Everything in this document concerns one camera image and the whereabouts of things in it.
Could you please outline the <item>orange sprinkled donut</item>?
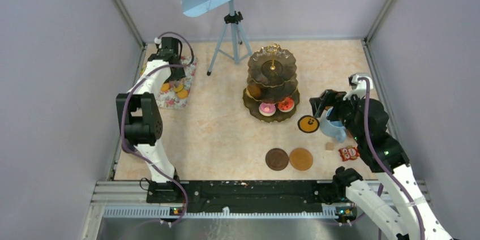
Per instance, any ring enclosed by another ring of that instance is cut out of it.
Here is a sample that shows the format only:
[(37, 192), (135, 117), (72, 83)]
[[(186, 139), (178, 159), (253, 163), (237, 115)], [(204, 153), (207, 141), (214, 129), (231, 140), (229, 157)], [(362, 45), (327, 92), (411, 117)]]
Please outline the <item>orange sprinkled donut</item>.
[(283, 113), (288, 113), (295, 107), (295, 102), (291, 97), (286, 97), (277, 104), (277, 109)]

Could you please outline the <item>pink frosted donut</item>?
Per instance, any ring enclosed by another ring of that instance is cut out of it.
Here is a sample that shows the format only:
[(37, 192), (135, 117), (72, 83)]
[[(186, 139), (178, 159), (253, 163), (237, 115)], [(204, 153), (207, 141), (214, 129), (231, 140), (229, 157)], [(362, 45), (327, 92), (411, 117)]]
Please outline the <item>pink frosted donut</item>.
[(259, 105), (259, 113), (265, 117), (273, 116), (276, 112), (275, 104), (261, 102)]

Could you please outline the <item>round golden bun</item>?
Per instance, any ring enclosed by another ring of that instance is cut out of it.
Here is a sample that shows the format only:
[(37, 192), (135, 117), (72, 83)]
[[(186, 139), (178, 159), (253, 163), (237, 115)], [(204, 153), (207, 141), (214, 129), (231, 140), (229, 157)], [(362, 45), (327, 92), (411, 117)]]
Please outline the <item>round golden bun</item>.
[(250, 84), (246, 88), (247, 94), (256, 100), (260, 100), (262, 96), (262, 90), (257, 86)]

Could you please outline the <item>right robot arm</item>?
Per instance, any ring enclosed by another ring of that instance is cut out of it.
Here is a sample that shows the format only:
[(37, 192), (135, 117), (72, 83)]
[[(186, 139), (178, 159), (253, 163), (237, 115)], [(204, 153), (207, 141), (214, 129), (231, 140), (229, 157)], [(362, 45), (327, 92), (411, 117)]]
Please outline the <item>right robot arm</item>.
[(370, 90), (337, 92), (331, 89), (309, 99), (312, 112), (319, 117), (331, 107), (327, 119), (339, 121), (357, 143), (361, 160), (377, 176), (394, 206), (369, 190), (354, 169), (339, 167), (333, 176), (332, 195), (350, 200), (388, 239), (452, 239), (426, 201), (413, 175), (410, 160), (401, 144), (387, 132), (388, 114)]

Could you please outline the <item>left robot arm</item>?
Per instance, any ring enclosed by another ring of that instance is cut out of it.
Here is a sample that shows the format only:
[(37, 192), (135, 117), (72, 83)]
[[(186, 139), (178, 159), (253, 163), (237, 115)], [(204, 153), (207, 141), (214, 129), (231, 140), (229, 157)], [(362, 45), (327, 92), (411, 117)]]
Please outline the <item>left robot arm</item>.
[(145, 161), (151, 173), (148, 192), (160, 192), (167, 202), (175, 202), (181, 197), (182, 188), (161, 141), (164, 126), (156, 99), (161, 86), (183, 71), (183, 45), (180, 39), (165, 36), (156, 38), (155, 44), (157, 53), (148, 58), (135, 85), (117, 95), (115, 104), (122, 149)]

